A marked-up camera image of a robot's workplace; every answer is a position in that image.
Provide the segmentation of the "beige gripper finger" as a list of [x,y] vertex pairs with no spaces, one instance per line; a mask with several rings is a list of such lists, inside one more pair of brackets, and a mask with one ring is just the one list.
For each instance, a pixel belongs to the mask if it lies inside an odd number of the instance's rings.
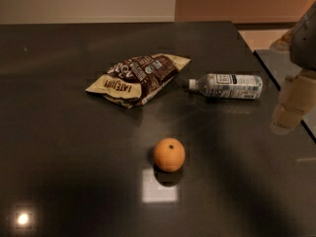
[[284,135],[297,127],[316,106],[316,71],[301,70],[295,76],[286,76],[274,109],[271,131]]

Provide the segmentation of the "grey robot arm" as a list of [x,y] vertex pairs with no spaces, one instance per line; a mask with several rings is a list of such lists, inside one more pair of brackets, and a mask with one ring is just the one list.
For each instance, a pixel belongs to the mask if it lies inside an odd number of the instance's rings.
[[289,57],[301,70],[286,76],[281,85],[271,123],[278,135],[292,131],[316,106],[316,2],[293,28]]

